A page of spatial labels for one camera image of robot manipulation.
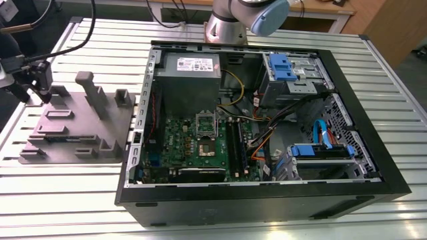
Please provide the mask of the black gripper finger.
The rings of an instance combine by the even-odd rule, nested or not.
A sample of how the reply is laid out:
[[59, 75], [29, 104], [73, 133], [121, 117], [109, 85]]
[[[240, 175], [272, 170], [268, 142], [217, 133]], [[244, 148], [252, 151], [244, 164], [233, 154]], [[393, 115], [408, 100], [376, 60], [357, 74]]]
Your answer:
[[35, 93], [42, 101], [49, 104], [53, 99], [53, 93], [50, 90], [54, 82], [51, 63], [49, 61], [34, 62], [31, 73], [35, 77]]
[[17, 83], [11, 85], [11, 93], [23, 103], [27, 103], [31, 99], [31, 96], [27, 93], [25, 87]]

